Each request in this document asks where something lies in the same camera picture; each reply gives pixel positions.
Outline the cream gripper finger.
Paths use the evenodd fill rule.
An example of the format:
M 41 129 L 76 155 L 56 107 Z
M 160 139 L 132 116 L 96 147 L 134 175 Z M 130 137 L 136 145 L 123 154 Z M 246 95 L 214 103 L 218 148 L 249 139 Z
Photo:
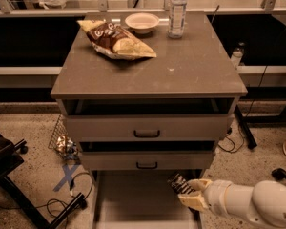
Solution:
M 188 184 L 196 191 L 204 191 L 212 183 L 209 179 L 191 179 Z
M 200 191 L 195 191 L 190 194 L 179 194 L 180 202 L 191 209 L 199 212 L 206 212 L 209 210 L 208 204 Z

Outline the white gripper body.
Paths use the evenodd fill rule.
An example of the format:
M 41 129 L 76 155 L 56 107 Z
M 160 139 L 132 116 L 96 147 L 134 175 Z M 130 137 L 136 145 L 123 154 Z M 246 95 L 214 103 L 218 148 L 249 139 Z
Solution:
M 231 185 L 231 181 L 216 180 L 211 182 L 203 192 L 209 210 L 217 216 L 228 216 L 225 194 Z

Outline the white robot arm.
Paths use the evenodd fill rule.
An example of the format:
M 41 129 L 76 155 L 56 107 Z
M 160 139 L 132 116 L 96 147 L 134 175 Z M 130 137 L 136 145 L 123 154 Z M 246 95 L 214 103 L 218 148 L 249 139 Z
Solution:
M 286 186 L 264 180 L 254 187 L 228 180 L 193 179 L 194 189 L 179 194 L 180 202 L 199 212 L 221 217 L 237 217 L 264 229 L 286 229 Z

